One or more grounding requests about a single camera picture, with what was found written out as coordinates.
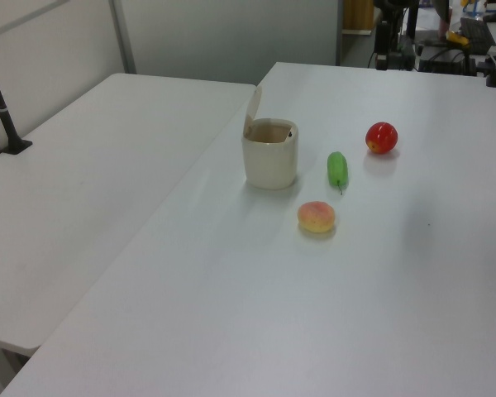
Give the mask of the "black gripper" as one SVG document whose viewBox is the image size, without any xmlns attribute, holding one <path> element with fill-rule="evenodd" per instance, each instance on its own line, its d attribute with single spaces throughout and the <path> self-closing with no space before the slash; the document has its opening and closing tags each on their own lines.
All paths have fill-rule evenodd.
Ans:
<svg viewBox="0 0 496 397">
<path fill-rule="evenodd" d="M 374 52 L 376 53 L 376 69 L 392 69 L 391 58 L 388 55 L 393 47 L 393 23 L 391 21 L 381 21 L 375 30 Z"/>
</svg>

